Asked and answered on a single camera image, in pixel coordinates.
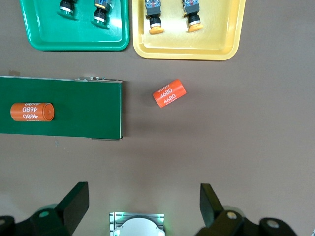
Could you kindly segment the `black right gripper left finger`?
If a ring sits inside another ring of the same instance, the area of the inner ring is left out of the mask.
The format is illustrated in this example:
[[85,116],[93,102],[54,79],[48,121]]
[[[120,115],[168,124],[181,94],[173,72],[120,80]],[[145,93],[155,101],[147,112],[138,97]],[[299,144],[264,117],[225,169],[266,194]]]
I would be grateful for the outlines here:
[[2,236],[71,236],[89,209],[89,185],[78,182],[54,207],[43,208],[21,222],[0,217]]

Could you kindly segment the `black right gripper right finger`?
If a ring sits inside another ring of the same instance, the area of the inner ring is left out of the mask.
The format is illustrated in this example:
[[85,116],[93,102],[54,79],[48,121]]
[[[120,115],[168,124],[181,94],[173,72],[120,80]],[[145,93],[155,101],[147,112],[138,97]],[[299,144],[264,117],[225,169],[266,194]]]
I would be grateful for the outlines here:
[[225,210],[208,183],[200,185],[200,212],[205,227],[198,236],[295,236],[296,232],[277,218],[262,218],[258,224],[234,210]]

